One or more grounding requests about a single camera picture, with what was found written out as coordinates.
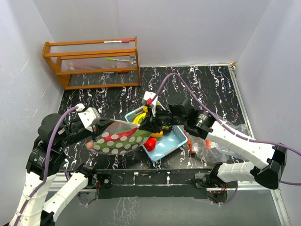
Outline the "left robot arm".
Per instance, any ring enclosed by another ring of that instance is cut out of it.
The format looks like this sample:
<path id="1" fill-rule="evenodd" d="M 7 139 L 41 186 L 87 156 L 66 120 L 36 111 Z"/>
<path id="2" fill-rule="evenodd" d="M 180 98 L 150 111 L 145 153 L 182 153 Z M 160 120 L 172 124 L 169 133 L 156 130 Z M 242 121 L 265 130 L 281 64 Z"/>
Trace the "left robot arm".
<path id="1" fill-rule="evenodd" d="M 96 185 L 96 170 L 83 163 L 72 175 L 66 175 L 67 182 L 56 194 L 46 199 L 66 158 L 64 148 L 88 137 L 95 138 L 113 124 L 113 120 L 79 112 L 79 119 L 67 125 L 64 119 L 68 114 L 52 113 L 42 120 L 26 164 L 21 199 L 7 225 L 53 226 L 64 208 L 83 188 Z"/>

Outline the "red chili pepper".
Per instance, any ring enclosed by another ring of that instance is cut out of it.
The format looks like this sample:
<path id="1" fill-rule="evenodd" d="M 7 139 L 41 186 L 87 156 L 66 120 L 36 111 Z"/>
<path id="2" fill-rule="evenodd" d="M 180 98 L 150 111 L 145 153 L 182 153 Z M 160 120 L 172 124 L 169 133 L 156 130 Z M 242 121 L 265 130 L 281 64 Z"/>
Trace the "red chili pepper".
<path id="1" fill-rule="evenodd" d="M 134 134 L 134 132 L 123 132 L 123 133 L 117 133 L 117 134 L 109 134 L 108 136 L 104 137 L 104 141 L 115 141 L 120 140 L 122 137 L 128 137 L 130 135 Z"/>

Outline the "white dotted zip bag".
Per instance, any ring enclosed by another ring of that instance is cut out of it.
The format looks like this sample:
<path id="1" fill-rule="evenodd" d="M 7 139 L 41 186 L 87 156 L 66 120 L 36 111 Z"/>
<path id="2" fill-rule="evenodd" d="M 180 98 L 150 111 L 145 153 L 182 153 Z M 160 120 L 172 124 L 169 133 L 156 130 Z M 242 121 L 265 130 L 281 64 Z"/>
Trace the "white dotted zip bag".
<path id="1" fill-rule="evenodd" d="M 86 143 L 87 150 L 106 155 L 123 155 L 142 146 L 151 132 L 140 130 L 139 124 L 113 120 L 94 140 Z"/>

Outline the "yellow mango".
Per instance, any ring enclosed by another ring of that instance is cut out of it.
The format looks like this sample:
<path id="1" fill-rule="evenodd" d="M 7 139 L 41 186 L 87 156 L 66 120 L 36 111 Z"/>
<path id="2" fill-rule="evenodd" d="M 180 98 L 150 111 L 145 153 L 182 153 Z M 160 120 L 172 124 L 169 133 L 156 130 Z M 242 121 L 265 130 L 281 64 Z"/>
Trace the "yellow mango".
<path id="1" fill-rule="evenodd" d="M 162 136 L 163 136 L 163 131 L 151 134 L 151 137 L 153 137 L 153 138 L 159 138 L 159 137 L 162 137 Z"/>

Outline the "dark purple mangosteen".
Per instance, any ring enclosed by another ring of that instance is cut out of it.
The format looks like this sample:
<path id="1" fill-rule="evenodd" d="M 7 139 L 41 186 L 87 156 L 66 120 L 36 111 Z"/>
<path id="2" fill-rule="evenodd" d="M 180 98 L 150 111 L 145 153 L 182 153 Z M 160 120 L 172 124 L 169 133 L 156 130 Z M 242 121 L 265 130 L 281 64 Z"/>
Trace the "dark purple mangosteen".
<path id="1" fill-rule="evenodd" d="M 172 128 L 173 126 L 170 125 L 170 126 L 162 126 L 162 133 L 163 133 L 163 136 L 167 136 L 171 131 L 172 131 Z"/>

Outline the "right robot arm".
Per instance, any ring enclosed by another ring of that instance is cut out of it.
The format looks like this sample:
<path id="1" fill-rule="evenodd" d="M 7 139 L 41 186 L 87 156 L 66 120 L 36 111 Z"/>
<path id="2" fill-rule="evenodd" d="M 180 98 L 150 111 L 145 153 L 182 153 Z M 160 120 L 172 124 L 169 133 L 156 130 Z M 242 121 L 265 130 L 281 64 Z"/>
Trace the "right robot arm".
<path id="1" fill-rule="evenodd" d="M 232 164 L 218 162 L 209 174 L 194 177 L 193 183 L 201 187 L 222 187 L 232 181 L 255 181 L 265 188 L 278 189 L 287 156 L 287 149 L 280 143 L 259 143 L 208 111 L 194 109 L 182 95 L 169 98 L 169 110 L 158 105 L 153 92 L 146 91 L 142 103 L 148 111 L 140 130 L 156 133 L 163 126 L 181 125 L 189 135 L 222 145 L 246 159 Z"/>

